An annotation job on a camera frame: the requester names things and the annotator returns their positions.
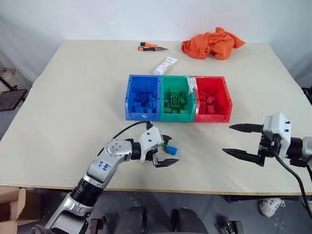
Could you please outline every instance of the beige tabletop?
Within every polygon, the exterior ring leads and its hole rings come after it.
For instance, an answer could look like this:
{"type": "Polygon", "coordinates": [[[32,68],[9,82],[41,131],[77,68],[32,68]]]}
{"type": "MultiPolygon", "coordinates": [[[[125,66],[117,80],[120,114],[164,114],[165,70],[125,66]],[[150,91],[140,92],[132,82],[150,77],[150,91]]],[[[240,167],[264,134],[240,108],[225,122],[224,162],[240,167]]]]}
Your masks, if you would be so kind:
{"type": "MultiPolygon", "coordinates": [[[[74,187],[103,144],[133,123],[125,120],[124,110],[129,74],[150,74],[171,56],[178,62],[166,75],[225,77],[233,101],[230,123],[154,122],[173,138],[180,161],[168,168],[154,168],[151,162],[122,163],[109,189],[299,194],[295,178],[275,159],[267,158],[262,168],[221,150],[257,153],[260,134],[228,127],[262,124],[276,112],[291,121],[293,137],[312,136],[311,105],[270,46],[247,43],[219,61],[190,58],[177,41],[151,42],[169,50],[141,52],[138,41],[65,40],[0,142],[0,184],[74,187]]],[[[121,137],[138,138],[143,131],[144,126],[137,126],[121,137]]],[[[292,168],[311,194],[308,172],[292,168]]]]}

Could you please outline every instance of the green bin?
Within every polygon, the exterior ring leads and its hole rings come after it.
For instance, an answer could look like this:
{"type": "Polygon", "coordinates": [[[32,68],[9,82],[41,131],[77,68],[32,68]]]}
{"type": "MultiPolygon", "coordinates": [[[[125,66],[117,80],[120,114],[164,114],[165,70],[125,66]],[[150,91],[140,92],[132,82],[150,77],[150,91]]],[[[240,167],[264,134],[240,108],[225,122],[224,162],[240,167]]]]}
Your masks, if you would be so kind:
{"type": "Polygon", "coordinates": [[[162,76],[160,121],[193,122],[196,97],[194,92],[188,93],[187,77],[162,76]]]}

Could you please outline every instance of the tube of cream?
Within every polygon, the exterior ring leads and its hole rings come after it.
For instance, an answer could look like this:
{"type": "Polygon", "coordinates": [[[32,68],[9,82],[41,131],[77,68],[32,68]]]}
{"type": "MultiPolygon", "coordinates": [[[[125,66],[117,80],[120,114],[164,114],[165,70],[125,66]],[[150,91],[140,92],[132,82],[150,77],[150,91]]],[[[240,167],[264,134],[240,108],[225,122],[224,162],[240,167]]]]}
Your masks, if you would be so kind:
{"type": "Polygon", "coordinates": [[[167,57],[165,60],[153,71],[154,75],[163,75],[172,65],[177,62],[177,59],[167,57]]]}

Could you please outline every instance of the orange cloth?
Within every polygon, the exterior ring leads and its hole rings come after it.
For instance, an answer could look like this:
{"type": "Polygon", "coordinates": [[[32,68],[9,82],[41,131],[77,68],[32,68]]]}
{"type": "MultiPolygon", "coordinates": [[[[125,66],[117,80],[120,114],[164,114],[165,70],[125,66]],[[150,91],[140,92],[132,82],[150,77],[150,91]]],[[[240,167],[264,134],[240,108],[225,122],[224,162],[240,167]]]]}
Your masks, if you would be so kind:
{"type": "Polygon", "coordinates": [[[182,51],[195,59],[205,59],[208,54],[213,54],[216,59],[227,59],[232,48],[239,48],[244,41],[232,33],[225,32],[217,27],[215,33],[198,34],[190,40],[182,42],[182,51]]]}

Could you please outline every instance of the blue bin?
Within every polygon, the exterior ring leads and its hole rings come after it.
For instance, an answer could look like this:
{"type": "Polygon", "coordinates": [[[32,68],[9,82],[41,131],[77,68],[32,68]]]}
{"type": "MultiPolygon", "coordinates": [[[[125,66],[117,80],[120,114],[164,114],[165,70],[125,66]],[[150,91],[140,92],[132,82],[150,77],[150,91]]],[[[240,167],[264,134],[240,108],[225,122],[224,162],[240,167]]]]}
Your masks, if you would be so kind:
{"type": "Polygon", "coordinates": [[[126,120],[160,120],[160,76],[129,75],[126,120]]]}

